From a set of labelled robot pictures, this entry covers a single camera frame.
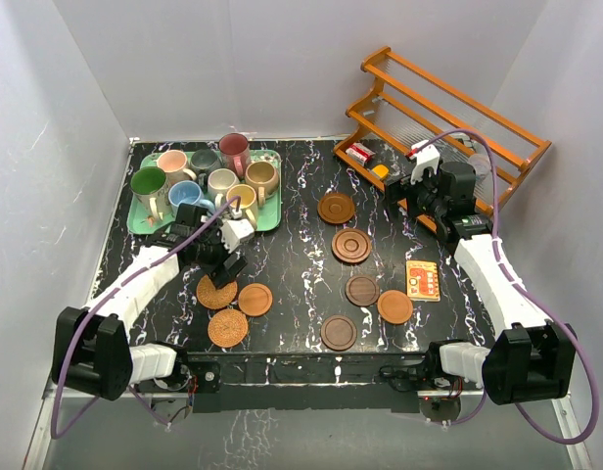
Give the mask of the woven rattan coaster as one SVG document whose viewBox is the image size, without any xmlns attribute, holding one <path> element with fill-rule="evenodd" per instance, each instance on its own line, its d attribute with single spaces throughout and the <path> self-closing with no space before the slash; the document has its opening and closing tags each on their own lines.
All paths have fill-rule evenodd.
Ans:
<svg viewBox="0 0 603 470">
<path fill-rule="evenodd" d="M 238 284 L 236 281 L 217 289 L 207 275 L 201 278 L 196 289 L 199 303 L 205 308 L 212 310 L 227 308 L 234 301 L 237 293 Z"/>
<path fill-rule="evenodd" d="M 227 308 L 209 321 L 208 335 L 218 347 L 229 349 L 240 344 L 249 333 L 247 317 L 239 310 Z"/>
</svg>

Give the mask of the ringed wooden coaster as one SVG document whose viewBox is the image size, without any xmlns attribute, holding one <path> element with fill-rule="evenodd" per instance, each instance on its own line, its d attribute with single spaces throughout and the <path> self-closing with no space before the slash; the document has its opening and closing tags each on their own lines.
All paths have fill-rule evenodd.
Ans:
<svg viewBox="0 0 603 470">
<path fill-rule="evenodd" d="M 335 257 L 345 263 L 357 264 L 365 261 L 372 251 L 369 236 L 355 228 L 344 228 L 336 232 L 332 239 Z"/>
<path fill-rule="evenodd" d="M 354 216 L 355 205 L 350 196 L 339 192 L 329 192 L 319 201 L 317 212 L 326 223 L 344 224 Z"/>
</svg>

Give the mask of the cream yellow mug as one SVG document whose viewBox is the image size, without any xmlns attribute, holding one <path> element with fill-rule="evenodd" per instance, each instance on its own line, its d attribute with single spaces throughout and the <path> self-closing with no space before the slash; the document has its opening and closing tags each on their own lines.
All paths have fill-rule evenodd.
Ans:
<svg viewBox="0 0 603 470">
<path fill-rule="evenodd" d="M 240 200 L 229 206 L 232 218 L 245 219 L 253 229 L 257 229 L 258 203 L 255 189 L 247 184 L 235 185 L 227 191 L 226 200 L 232 201 L 236 197 Z"/>
</svg>

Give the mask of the light blue mug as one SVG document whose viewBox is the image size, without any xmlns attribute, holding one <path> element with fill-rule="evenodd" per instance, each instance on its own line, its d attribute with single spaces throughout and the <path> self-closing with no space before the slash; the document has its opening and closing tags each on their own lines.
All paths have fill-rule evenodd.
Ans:
<svg viewBox="0 0 603 470">
<path fill-rule="evenodd" d="M 192 180 L 183 180 L 174 184 L 168 192 L 168 199 L 173 215 L 177 215 L 181 204 L 196 206 L 211 214 L 216 211 L 214 203 L 205 196 L 201 186 Z"/>
</svg>

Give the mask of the dark walnut coaster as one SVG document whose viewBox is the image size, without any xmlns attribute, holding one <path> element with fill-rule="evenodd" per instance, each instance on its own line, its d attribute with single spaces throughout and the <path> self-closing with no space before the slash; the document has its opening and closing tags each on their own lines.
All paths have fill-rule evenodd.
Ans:
<svg viewBox="0 0 603 470">
<path fill-rule="evenodd" d="M 352 304 L 371 306 L 380 297 L 380 287 L 375 279 L 366 275 L 356 275 L 348 280 L 345 293 Z"/>
<path fill-rule="evenodd" d="M 357 329 L 351 319 L 342 315 L 332 315 L 321 326 L 323 344 L 332 351 L 342 352 L 353 346 Z"/>
</svg>

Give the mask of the light orange wooden coaster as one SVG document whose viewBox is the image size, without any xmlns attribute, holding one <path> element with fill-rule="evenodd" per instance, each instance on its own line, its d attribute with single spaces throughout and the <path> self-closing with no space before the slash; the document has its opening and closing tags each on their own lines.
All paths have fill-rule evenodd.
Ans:
<svg viewBox="0 0 603 470">
<path fill-rule="evenodd" d="M 382 293 L 377 301 L 377 308 L 381 317 L 394 325 L 404 324 L 413 313 L 411 300 L 399 290 L 388 290 Z"/>
</svg>

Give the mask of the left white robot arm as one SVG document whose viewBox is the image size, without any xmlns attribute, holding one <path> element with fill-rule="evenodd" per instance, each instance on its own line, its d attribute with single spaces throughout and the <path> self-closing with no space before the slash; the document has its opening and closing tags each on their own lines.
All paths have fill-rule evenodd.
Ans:
<svg viewBox="0 0 603 470">
<path fill-rule="evenodd" d="M 116 400 L 131 385 L 158 379 L 178 391 L 191 368 L 178 349 L 163 343 L 132 347 L 129 331 L 139 314 L 164 286 L 192 265 L 221 289 L 246 266 L 239 246 L 254 235 L 233 198 L 209 219 L 173 223 L 150 239 L 133 263 L 101 295 L 58 316 L 51 379 L 105 400 Z"/>
</svg>

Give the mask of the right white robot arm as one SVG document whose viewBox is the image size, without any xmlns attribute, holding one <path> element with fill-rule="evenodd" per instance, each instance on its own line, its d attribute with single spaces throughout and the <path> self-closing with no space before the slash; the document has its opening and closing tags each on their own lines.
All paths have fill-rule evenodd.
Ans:
<svg viewBox="0 0 603 470">
<path fill-rule="evenodd" d="M 414 216 L 436 224 L 438 238 L 467 273 L 493 324 L 495 343 L 433 342 L 424 361 L 426 380 L 449 387 L 458 377 L 484 389 L 496 404 L 559 399 L 569 389 L 576 350 L 562 328 L 518 292 L 497 256 L 491 220 L 476 212 L 475 169 L 463 162 L 414 168 L 385 183 L 392 213 L 405 201 Z"/>
</svg>

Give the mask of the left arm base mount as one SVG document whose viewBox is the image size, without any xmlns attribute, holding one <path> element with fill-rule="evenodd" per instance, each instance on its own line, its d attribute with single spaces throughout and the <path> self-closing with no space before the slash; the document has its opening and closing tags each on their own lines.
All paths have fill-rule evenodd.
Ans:
<svg viewBox="0 0 603 470">
<path fill-rule="evenodd" d="M 127 390 L 167 432 L 181 412 L 193 411 L 198 394 L 214 394 L 220 390 L 220 366 L 212 361 L 191 362 L 182 348 L 154 343 L 132 347 L 130 354 L 132 373 Z M 186 405 L 170 417 L 157 414 L 153 403 L 146 401 L 137 390 L 142 382 L 148 381 L 167 392 L 186 393 Z"/>
</svg>

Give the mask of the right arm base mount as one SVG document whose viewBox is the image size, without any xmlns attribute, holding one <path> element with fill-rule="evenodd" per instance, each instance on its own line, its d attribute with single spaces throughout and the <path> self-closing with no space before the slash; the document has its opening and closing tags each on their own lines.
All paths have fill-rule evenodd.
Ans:
<svg viewBox="0 0 603 470">
<path fill-rule="evenodd" d="M 399 393 L 441 391 L 440 396 L 424 398 L 427 410 L 432 412 L 430 416 L 426 415 L 425 423 L 440 425 L 444 429 L 473 419 L 483 409 L 487 400 L 486 393 L 483 393 L 478 405 L 463 417 L 449 418 L 441 414 L 443 405 L 460 405 L 459 398 L 463 386 L 467 383 L 467 379 L 462 375 L 453 375 L 442 369 L 446 360 L 441 358 L 441 352 L 449 346 L 472 347 L 472 344 L 458 340 L 432 342 L 423 360 L 418 364 L 404 367 L 383 365 L 379 369 L 379 378 Z"/>
</svg>

